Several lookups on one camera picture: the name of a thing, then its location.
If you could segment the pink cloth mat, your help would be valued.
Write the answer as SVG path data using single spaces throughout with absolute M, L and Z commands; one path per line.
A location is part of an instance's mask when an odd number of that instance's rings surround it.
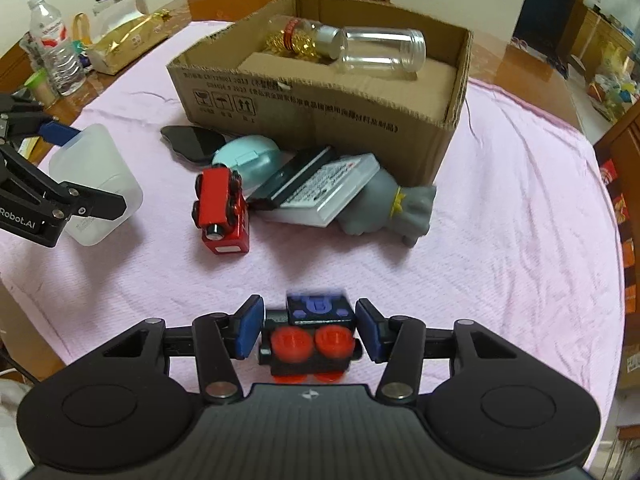
M 104 125 L 138 180 L 140 209 L 96 246 L 3 234 L 1 286 L 49 348 L 73 362 L 145 318 L 170 326 L 270 306 L 294 290 L 341 290 L 387 315 L 448 327 L 472 318 L 587 389 L 607 413 L 624 328 L 615 214 L 589 141 L 501 89 L 471 82 L 416 246 L 380 231 L 250 222 L 250 251 L 217 256 L 191 217 L 194 172 L 162 141 L 186 119 L 167 66 L 220 29 L 195 23 L 80 115 Z

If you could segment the gold capsule bottle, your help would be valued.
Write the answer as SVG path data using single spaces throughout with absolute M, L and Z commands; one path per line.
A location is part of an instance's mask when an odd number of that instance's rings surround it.
M 269 19 L 264 50 L 305 61 L 335 61 L 341 55 L 341 29 L 297 16 L 275 15 Z

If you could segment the teal round case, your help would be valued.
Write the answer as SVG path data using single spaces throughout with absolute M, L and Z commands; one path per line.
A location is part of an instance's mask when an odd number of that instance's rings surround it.
M 240 136 L 216 151 L 212 164 L 224 165 L 242 178 L 245 195 L 263 185 L 284 164 L 277 144 L 265 136 Z

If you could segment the water bottle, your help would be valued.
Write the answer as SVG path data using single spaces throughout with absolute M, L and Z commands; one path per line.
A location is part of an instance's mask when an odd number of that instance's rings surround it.
M 47 0 L 28 0 L 29 32 L 43 59 L 44 67 L 61 96 L 70 96 L 85 82 L 73 41 L 68 36 L 61 12 Z

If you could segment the red toy train engine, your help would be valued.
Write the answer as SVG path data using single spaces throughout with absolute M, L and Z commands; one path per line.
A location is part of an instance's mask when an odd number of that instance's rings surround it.
M 242 177 L 236 170 L 216 164 L 195 181 L 192 219 L 205 246 L 217 255 L 250 251 L 250 219 L 243 196 Z

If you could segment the grey toy figure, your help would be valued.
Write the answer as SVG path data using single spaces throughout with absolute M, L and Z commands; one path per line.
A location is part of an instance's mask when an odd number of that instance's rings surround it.
M 387 230 L 413 248 L 430 229 L 436 197 L 435 185 L 400 186 L 380 169 L 336 217 L 341 230 L 353 236 Z

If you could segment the cardboard box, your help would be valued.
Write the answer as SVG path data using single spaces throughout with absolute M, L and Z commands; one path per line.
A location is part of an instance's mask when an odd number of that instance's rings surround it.
M 411 28 L 426 39 L 416 76 L 286 58 L 266 50 L 276 15 L 323 24 Z M 186 49 L 167 66 L 186 117 L 236 136 L 260 134 L 297 151 L 332 145 L 372 153 L 402 185 L 434 181 L 462 112 L 473 34 L 375 0 L 273 0 Z

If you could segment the clear plastic jar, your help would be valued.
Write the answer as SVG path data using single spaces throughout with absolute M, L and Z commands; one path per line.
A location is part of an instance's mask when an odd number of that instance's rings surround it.
M 345 27 L 334 68 L 342 74 L 416 80 L 427 58 L 423 32 L 411 28 Z

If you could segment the clear jar black lid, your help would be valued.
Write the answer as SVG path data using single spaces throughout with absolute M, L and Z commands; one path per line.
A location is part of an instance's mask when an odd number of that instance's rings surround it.
M 149 13 L 146 0 L 94 0 L 91 35 L 94 41 Z

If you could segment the black teardrop case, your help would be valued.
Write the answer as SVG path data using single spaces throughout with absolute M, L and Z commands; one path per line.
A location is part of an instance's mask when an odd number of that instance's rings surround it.
M 195 166 L 208 166 L 227 144 L 222 133 L 198 126 L 165 126 L 160 135 L 174 153 Z

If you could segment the gold tissue pack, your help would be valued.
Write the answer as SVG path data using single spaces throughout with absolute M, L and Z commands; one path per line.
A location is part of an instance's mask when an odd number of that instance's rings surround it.
M 145 14 L 108 32 L 86 50 L 91 67 L 97 73 L 116 75 L 149 50 L 168 38 L 166 23 L 170 12 Z

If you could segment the black rectangular case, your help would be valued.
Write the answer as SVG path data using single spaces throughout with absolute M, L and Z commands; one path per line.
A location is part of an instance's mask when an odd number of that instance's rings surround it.
M 337 158 L 331 146 L 305 148 L 297 152 L 275 174 L 267 179 L 247 200 L 250 210 L 279 208 L 323 165 Z

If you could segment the green cap bottle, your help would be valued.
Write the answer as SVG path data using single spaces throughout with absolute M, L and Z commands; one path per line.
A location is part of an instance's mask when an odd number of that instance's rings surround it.
M 24 87 L 32 98 L 41 103 L 43 107 L 50 107 L 58 100 L 58 92 L 50 83 L 48 73 L 44 68 L 32 73 L 24 82 Z

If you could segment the white plastic container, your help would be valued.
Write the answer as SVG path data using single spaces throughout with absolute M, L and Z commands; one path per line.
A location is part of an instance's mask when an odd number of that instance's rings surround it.
M 142 188 L 104 125 L 94 124 L 81 130 L 59 148 L 49 160 L 49 176 L 58 182 L 119 194 L 126 202 L 124 214 L 116 220 L 71 218 L 65 232 L 82 246 L 102 242 L 135 214 L 143 202 Z

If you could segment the clear box with label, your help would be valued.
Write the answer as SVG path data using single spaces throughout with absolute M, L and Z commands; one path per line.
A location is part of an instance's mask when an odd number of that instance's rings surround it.
M 292 196 L 273 210 L 258 211 L 267 221 L 325 228 L 378 173 L 373 154 L 342 157 L 328 162 Z

